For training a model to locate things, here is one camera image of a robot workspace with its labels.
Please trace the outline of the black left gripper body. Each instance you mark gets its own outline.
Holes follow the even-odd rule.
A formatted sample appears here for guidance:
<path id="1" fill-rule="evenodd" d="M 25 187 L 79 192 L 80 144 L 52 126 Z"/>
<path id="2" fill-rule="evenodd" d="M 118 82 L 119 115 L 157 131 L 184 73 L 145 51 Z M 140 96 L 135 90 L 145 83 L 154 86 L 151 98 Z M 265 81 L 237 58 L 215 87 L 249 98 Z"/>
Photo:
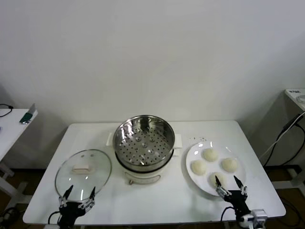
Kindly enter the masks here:
<path id="1" fill-rule="evenodd" d="M 73 226 L 76 219 L 84 215 L 84 209 L 79 206 L 81 206 L 81 203 L 78 202 L 67 202 L 66 205 L 60 206 L 61 218 L 58 225 Z"/>

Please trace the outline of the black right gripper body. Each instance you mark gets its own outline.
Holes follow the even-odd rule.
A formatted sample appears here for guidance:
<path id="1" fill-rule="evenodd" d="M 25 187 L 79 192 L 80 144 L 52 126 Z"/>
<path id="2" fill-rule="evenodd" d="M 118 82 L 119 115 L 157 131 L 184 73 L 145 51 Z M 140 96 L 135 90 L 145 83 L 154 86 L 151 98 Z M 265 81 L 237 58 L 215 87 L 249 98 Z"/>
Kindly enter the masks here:
<path id="1" fill-rule="evenodd" d="M 232 204 L 236 216 L 244 216 L 250 214 L 250 210 L 246 204 L 247 194 L 242 194 L 240 190 L 230 190 L 231 194 L 225 196 L 225 201 Z"/>

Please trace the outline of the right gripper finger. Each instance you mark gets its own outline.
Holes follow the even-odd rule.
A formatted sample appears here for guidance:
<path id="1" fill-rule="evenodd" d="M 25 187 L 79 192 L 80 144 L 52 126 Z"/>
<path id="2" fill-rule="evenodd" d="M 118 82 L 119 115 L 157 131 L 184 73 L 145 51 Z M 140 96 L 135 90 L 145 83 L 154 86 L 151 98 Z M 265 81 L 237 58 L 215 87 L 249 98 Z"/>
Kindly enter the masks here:
<path id="1" fill-rule="evenodd" d="M 215 176 L 215 181 L 216 181 L 216 192 L 221 198 L 224 198 L 226 196 L 230 195 L 230 192 L 226 190 L 225 188 L 222 187 L 220 180 L 218 179 L 217 176 Z"/>
<path id="2" fill-rule="evenodd" d="M 234 176 L 235 182 L 241 191 L 241 195 L 246 197 L 247 196 L 247 186 L 244 186 L 240 179 Z"/>

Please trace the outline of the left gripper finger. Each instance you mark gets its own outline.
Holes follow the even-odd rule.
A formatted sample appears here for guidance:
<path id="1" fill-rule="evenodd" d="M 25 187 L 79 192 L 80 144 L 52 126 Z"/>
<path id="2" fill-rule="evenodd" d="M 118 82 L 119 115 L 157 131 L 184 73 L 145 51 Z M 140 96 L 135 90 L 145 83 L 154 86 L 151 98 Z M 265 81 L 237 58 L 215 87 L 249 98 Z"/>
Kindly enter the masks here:
<path id="1" fill-rule="evenodd" d="M 67 206 L 66 203 L 67 203 L 68 197 L 69 197 L 69 195 L 70 195 L 72 189 L 73 189 L 73 185 L 71 185 L 71 186 L 64 192 L 63 196 L 60 196 L 60 197 L 59 197 L 59 204 L 60 204 L 59 207 L 60 207 L 60 208 Z"/>
<path id="2" fill-rule="evenodd" d="M 93 188 L 89 199 L 80 205 L 80 209 L 84 211 L 89 211 L 93 208 L 93 206 L 95 205 L 95 189 L 96 187 Z"/>

